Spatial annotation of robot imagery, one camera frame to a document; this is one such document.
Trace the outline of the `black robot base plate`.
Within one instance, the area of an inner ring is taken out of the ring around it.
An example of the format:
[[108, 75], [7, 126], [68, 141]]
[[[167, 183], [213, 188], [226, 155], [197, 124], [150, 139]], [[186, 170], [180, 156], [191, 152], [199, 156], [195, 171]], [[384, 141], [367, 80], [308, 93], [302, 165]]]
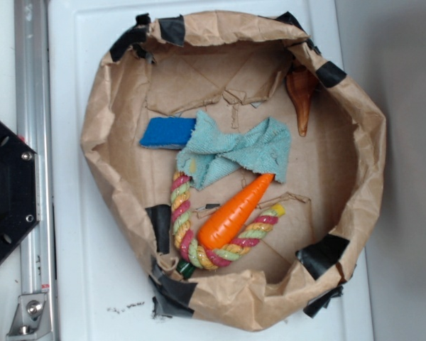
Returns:
[[36, 153], [0, 122], [0, 265], [37, 223]]

